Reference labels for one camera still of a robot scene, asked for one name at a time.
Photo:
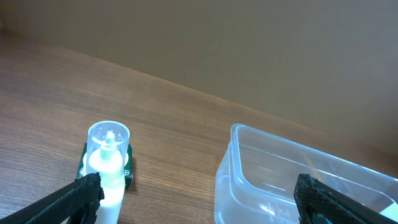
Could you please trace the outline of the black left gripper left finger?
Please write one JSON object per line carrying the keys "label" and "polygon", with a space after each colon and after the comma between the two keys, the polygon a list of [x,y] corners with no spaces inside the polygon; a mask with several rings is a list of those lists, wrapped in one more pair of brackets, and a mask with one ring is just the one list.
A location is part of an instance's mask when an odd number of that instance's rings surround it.
{"label": "black left gripper left finger", "polygon": [[1,224],[94,224],[104,199],[99,173],[88,174],[1,219]]}

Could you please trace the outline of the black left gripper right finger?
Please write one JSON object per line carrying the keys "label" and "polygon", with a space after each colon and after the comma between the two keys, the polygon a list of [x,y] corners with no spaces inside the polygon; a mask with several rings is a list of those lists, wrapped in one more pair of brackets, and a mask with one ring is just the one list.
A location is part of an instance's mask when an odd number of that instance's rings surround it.
{"label": "black left gripper right finger", "polygon": [[299,174],[294,199],[300,224],[394,224],[395,221],[339,193],[309,174]]}

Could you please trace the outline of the blue yellow VapoDrops box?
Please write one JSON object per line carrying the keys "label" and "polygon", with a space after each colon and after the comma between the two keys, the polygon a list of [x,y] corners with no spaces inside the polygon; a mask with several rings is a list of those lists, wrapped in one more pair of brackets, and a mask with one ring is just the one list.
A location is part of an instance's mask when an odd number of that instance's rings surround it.
{"label": "blue yellow VapoDrops box", "polygon": [[381,211],[380,214],[395,222],[398,222],[398,204],[392,203],[383,211]]}

